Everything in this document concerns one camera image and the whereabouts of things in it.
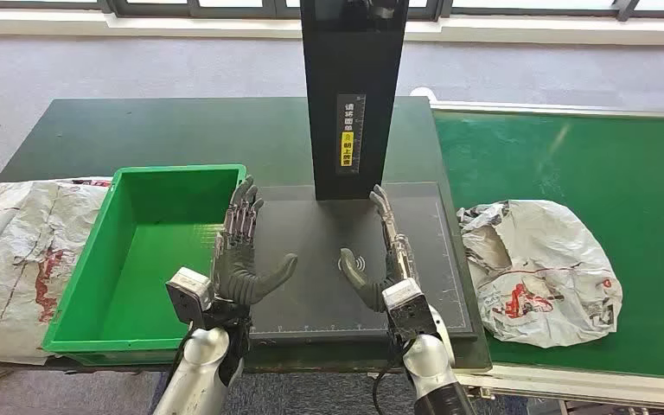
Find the metal table edge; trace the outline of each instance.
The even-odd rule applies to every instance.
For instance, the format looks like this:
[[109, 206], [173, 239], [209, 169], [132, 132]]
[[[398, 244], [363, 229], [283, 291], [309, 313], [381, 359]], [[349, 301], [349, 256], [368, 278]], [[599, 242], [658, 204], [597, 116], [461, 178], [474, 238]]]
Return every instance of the metal table edge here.
[[540, 398], [664, 409], [664, 378], [495, 363], [486, 373], [457, 373], [466, 386]]
[[664, 118], [664, 110], [625, 110], [608, 106], [509, 104], [432, 100], [433, 111], [495, 112], [511, 114], [588, 115], [594, 117]]

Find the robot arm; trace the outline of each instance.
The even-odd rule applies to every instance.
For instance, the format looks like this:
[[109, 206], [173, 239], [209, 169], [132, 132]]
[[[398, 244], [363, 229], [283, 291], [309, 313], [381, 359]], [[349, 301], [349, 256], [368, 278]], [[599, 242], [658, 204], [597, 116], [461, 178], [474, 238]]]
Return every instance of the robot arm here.
[[374, 282], [354, 264], [354, 255], [341, 250], [342, 271], [372, 310], [388, 315], [388, 333], [403, 354], [403, 363], [416, 389], [417, 415], [474, 415], [467, 393], [451, 371], [454, 353], [444, 320], [426, 301], [408, 238], [399, 233], [386, 192], [376, 185], [370, 193], [383, 226], [386, 278]]
[[189, 332], [155, 415], [220, 414], [250, 349], [251, 305], [296, 269], [297, 256], [288, 254], [274, 272], [256, 273], [253, 235], [263, 206], [257, 193], [250, 176], [233, 192], [215, 238], [210, 278], [182, 268], [167, 283], [177, 317], [189, 324]]

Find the crumpled plastic bag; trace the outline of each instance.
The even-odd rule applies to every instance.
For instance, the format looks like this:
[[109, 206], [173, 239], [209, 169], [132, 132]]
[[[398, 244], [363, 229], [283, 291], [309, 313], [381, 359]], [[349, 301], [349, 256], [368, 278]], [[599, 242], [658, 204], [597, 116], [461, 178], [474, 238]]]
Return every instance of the crumpled plastic bag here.
[[622, 286], [569, 208], [513, 200], [457, 216], [482, 323], [496, 339], [550, 348], [617, 330]]
[[0, 184], [0, 361], [44, 364], [42, 338], [110, 178]]

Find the wifi symbol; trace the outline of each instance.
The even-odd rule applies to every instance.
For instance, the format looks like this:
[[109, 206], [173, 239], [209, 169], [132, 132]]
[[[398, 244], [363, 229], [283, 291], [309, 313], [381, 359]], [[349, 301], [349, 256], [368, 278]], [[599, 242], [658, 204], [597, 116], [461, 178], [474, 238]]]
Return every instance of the wifi symbol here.
[[[342, 271], [342, 266], [340, 264], [340, 261], [342, 259], [337, 259], [337, 269]], [[355, 259], [355, 266], [359, 271], [365, 271], [365, 259], [363, 257], [357, 257]]]

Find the wire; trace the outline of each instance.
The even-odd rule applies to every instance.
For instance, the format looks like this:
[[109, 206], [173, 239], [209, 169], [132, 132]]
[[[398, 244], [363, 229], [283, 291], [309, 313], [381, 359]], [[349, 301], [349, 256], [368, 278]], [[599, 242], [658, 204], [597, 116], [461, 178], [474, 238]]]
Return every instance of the wire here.
[[187, 334], [184, 335], [182, 340], [179, 342], [179, 345], [176, 347], [176, 354], [174, 355], [172, 368], [169, 370], [169, 377], [167, 378], [167, 384], [164, 385], [164, 391], [166, 391], [167, 387], [169, 387], [169, 383], [171, 382], [171, 378], [174, 376], [174, 372], [176, 372], [176, 369], [179, 367], [179, 364], [182, 362], [182, 356], [184, 355], [184, 346], [187, 344], [187, 340], [189, 340], [192, 337], [192, 334], [195, 332], [192, 326], [194, 326], [194, 324], [190, 323], [189, 329], [187, 330]]
[[385, 367], [383, 367], [382, 370], [378, 373], [378, 376], [375, 378], [375, 382], [373, 382], [373, 405], [375, 406], [375, 411], [378, 413], [378, 415], [383, 415], [383, 411], [380, 409], [380, 406], [378, 405], [378, 386], [380, 386], [380, 381], [383, 379], [383, 376], [385, 376], [389, 370], [391, 370], [393, 367], [398, 365], [400, 362], [403, 361], [403, 356], [405, 356], [406, 353], [408, 353], [409, 350], [411, 350], [411, 346], [413, 346], [413, 340], [408, 342], [403, 349], [401, 349], [400, 353], [396, 353], [391, 356], [391, 359], [388, 360], [388, 363], [386, 364]]

